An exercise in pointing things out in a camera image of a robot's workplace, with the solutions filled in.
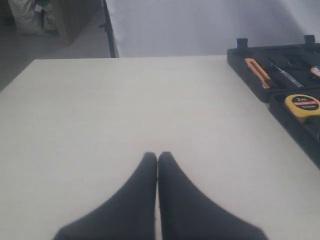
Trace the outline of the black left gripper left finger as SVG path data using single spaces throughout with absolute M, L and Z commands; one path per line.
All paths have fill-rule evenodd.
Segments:
M 154 240 L 157 157 L 146 152 L 127 182 L 101 206 L 62 227 L 56 240 Z

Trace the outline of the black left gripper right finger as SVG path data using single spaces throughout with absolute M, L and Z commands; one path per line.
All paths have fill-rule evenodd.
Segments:
M 203 194 L 170 152 L 158 158 L 158 197 L 164 240 L 265 240 L 258 227 Z

